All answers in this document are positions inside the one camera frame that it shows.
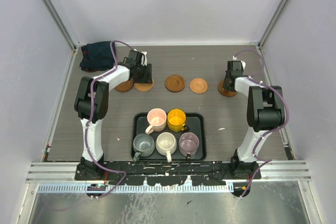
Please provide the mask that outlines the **woven cork coaster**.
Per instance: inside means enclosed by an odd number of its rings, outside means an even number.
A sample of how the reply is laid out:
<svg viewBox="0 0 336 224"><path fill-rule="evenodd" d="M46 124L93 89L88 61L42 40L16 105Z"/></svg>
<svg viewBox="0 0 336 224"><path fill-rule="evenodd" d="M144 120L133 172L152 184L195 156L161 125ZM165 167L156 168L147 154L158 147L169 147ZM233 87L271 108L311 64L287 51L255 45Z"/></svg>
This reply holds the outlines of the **woven cork coaster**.
<svg viewBox="0 0 336 224"><path fill-rule="evenodd" d="M205 93L208 89L208 83L202 78L195 78L190 81L189 85L192 92L201 94Z"/></svg>
<svg viewBox="0 0 336 224"><path fill-rule="evenodd" d="M152 79L151 83L135 83L134 87L141 92L150 91L154 86L154 80Z"/></svg>

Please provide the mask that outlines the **yellow glass mug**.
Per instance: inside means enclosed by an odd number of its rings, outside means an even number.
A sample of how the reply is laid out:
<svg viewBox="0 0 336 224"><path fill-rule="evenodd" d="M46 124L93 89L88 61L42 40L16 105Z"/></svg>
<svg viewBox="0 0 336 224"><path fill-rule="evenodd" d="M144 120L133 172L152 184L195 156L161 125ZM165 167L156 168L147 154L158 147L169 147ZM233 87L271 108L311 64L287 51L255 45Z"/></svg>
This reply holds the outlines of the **yellow glass mug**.
<svg viewBox="0 0 336 224"><path fill-rule="evenodd" d="M188 132L190 130L186 125L186 114L181 109L172 109L167 114L167 125L173 132Z"/></svg>

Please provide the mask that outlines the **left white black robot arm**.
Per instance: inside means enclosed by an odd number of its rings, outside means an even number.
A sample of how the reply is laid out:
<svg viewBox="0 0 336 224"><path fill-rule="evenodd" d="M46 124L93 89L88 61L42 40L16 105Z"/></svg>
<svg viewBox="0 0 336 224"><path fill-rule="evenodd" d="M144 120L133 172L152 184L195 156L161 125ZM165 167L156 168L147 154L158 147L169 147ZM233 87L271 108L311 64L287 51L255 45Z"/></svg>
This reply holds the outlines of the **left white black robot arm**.
<svg viewBox="0 0 336 224"><path fill-rule="evenodd" d="M90 162L86 173L93 180L99 180L105 174L105 167L99 162L103 160L101 131L109 107L109 92L129 80L133 83L151 84L152 65L148 63L146 55L145 51L130 50L129 55L111 70L80 80L74 109L83 129L82 158L85 162Z"/></svg>

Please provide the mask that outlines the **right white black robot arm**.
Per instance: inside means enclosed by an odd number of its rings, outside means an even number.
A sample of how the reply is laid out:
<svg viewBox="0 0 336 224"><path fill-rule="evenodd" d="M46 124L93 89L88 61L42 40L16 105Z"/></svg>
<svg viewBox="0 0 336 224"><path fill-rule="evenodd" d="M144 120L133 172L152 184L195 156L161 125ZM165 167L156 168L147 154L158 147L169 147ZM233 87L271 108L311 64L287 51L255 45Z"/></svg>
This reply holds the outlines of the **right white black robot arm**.
<svg viewBox="0 0 336 224"><path fill-rule="evenodd" d="M286 122L282 87L256 82L252 77L244 75L242 61L231 60L227 62L222 90L247 97L246 118L249 128L243 143L230 160L232 176L241 179L248 174L249 166L258 160L258 153L268 135Z"/></svg>

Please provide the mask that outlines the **brown wooden coaster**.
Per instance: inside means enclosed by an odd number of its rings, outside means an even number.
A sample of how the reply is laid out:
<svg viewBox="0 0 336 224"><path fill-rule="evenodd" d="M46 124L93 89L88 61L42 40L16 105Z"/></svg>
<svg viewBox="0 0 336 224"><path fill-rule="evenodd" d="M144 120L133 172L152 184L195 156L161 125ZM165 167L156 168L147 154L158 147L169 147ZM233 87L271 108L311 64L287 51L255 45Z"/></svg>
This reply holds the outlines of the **brown wooden coaster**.
<svg viewBox="0 0 336 224"><path fill-rule="evenodd" d="M222 80L219 84L218 84L218 91L220 92L221 95L225 96L225 97L233 97L237 94L236 91L228 91L225 90L223 88L223 83L224 81Z"/></svg>
<svg viewBox="0 0 336 224"><path fill-rule="evenodd" d="M168 76L165 80L165 87L171 92L180 92L185 88L185 80L176 74Z"/></svg>
<svg viewBox="0 0 336 224"><path fill-rule="evenodd" d="M133 87L133 81L128 80L128 81L125 81L125 82L117 85L114 89L118 92L127 92L127 91L131 90L132 87Z"/></svg>

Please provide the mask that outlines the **purple ceramic mug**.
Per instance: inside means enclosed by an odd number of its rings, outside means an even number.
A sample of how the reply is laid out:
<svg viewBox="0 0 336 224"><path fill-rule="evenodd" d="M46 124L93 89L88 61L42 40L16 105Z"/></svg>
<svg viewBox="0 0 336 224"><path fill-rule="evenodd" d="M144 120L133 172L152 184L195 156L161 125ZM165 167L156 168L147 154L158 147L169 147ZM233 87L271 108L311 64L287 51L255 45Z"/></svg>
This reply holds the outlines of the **purple ceramic mug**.
<svg viewBox="0 0 336 224"><path fill-rule="evenodd" d="M190 160L199 148L199 139L196 134L192 132L183 133L179 138L180 153Z"/></svg>

